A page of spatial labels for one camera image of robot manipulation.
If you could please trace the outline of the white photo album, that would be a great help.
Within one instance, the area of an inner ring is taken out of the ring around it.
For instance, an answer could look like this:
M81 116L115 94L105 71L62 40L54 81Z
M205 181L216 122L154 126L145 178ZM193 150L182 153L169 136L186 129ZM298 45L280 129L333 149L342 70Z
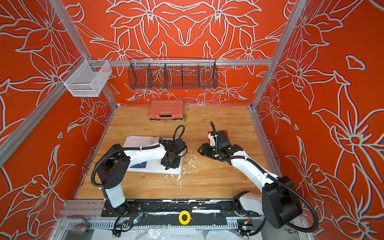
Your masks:
M164 147L157 147L150 150L144 150L144 147L153 147L157 145L159 145L159 137L127 137L123 147L138 149L133 151L124 151L125 154L130 157L130 164L127 168L127 172L180 175L182 170L183 158L181 158L180 165L177 169L165 170L165 167L161 165L161 159L166 154L166 150ZM140 164L142 162L147 162L147 167L145 169L130 168L130 166Z

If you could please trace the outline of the blue card white text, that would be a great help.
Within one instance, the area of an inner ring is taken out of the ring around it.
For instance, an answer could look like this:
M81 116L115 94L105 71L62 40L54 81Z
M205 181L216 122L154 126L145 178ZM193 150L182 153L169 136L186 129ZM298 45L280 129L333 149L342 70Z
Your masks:
M130 166L130 168L133 168L133 169L145 169L146 167L147 167L147 162L142 162L140 164L135 164Z

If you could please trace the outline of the red card top row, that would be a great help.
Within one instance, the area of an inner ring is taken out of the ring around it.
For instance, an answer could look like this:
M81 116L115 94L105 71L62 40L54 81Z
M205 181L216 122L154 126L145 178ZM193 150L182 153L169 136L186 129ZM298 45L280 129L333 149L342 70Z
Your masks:
M229 133L228 133L228 131L227 131L227 130L224 130L224 132L225 132L225 134L226 134L227 139L229 140L230 138L229 138Z

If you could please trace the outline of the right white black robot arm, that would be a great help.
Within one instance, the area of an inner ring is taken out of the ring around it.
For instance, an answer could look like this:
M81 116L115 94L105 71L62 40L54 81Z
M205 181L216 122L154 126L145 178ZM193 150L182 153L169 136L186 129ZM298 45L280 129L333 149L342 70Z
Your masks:
M239 145L229 141L225 131L212 131L208 135L209 143L204 143L198 153L204 157L226 162L241 171L261 191L258 198L251 192L242 192L237 200L242 210L264 216L276 229L288 226L302 233L313 233L319 227L319 217L315 208L299 194L292 180L279 177L255 162ZM303 213L306 206L313 217L310 227L299 227L292 221Z

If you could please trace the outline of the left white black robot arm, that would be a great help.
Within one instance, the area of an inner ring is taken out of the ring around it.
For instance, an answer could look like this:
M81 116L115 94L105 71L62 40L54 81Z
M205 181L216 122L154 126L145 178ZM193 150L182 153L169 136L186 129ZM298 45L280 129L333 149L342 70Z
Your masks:
M110 147L91 173L91 183L102 191L106 205L112 210L127 205L122 182L127 172L139 170L138 165L145 163L147 173L179 175L188 152L184 132L185 126L180 125L171 139L131 136L126 140L129 146Z

